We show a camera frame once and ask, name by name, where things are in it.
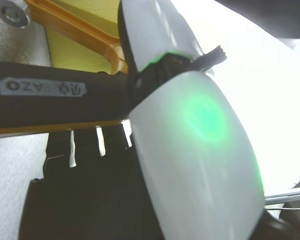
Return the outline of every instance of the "yellow panel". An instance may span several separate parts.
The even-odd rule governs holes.
[[[103,31],[118,36],[119,0],[54,0]],[[100,54],[47,28],[52,65],[56,68],[86,72],[111,72],[110,63]]]

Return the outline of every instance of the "white plastic casing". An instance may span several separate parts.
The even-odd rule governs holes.
[[[258,164],[239,119],[207,75],[184,72],[129,115],[166,240],[247,240],[263,210]]]
[[[122,0],[122,10],[139,72],[166,53],[190,59],[203,55],[194,33],[170,0]]]

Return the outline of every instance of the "bright white surface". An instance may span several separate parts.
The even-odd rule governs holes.
[[[265,191],[300,180],[300,55],[213,0],[172,0],[206,53],[228,59],[213,68],[254,148]]]
[[[139,72],[166,53],[194,59],[202,55],[194,34],[169,0],[124,0],[122,9]]]
[[[210,93],[226,113],[224,132],[236,130],[231,137],[203,140],[202,129],[189,126],[194,113],[185,111],[186,103]],[[264,209],[263,188],[247,135],[216,84],[201,72],[184,72],[143,100],[129,118],[165,239],[248,239]]]

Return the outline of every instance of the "orange handle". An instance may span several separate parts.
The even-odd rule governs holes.
[[[75,42],[104,56],[111,64],[111,73],[128,70],[120,39],[109,35],[51,0],[25,0],[32,19]]]

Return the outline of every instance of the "round metal knob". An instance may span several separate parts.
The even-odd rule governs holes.
[[[31,20],[31,12],[23,0],[0,0],[0,18],[7,24],[25,28]]]

